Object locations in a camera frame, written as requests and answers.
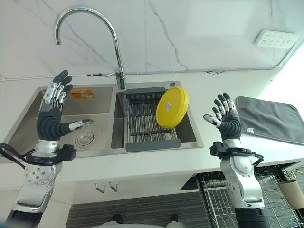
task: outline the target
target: wall socket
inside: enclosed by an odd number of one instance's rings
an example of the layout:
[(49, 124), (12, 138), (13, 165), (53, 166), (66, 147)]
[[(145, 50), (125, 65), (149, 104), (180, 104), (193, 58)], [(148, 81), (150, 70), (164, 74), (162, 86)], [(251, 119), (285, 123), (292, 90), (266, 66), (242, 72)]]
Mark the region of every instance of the wall socket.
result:
[(298, 35), (294, 33), (263, 30), (256, 39), (256, 45), (265, 48), (289, 49), (297, 39)]

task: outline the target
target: marble wall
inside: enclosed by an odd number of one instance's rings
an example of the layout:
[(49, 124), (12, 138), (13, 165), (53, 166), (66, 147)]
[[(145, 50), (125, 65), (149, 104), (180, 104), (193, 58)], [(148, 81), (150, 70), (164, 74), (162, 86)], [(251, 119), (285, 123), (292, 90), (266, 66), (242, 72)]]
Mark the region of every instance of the marble wall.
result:
[(1, 0), (0, 74), (4, 78), (109, 73), (117, 67), (112, 37), (96, 17), (77, 13), (53, 41), (66, 7), (105, 14), (126, 72), (273, 67), (289, 50), (257, 47), (261, 30), (304, 38), (302, 0)]

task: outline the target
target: gray towel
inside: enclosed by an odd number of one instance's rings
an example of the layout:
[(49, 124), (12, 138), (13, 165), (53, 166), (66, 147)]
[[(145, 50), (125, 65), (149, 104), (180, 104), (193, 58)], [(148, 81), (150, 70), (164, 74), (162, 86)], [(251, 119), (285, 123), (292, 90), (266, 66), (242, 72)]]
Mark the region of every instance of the gray towel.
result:
[(304, 122), (292, 105), (239, 96), (236, 107), (243, 133), (304, 145)]

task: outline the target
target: metal rack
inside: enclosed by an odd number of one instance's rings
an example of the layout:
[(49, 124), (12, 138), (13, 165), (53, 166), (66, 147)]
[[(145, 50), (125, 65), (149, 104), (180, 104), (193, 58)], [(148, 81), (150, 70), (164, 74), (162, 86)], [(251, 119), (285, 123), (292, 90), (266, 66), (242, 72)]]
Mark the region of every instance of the metal rack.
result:
[[(284, 198), (279, 182), (290, 180), (290, 176), (281, 165), (258, 167), (255, 175), (259, 181), (272, 228), (304, 228), (303, 212), (291, 209)], [(235, 212), (227, 195), (226, 181), (222, 172), (202, 173), (197, 176), (197, 185), (201, 199), (209, 217), (211, 228), (237, 228)]]
[(126, 90), (127, 152), (178, 148), (181, 140), (176, 129), (165, 129), (156, 121), (156, 107), (164, 87)]
[(150, 99), (144, 96), (145, 102), (127, 100), (128, 143), (177, 139), (175, 128), (165, 129), (158, 125), (155, 117), (158, 102)]

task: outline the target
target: yellow lid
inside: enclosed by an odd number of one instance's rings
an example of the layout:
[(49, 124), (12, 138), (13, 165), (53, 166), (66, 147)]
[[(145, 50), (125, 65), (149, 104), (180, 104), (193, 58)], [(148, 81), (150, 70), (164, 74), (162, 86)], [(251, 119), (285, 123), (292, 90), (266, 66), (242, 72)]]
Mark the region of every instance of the yellow lid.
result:
[(189, 96), (185, 89), (173, 87), (161, 97), (156, 109), (156, 121), (163, 128), (173, 128), (184, 118)]

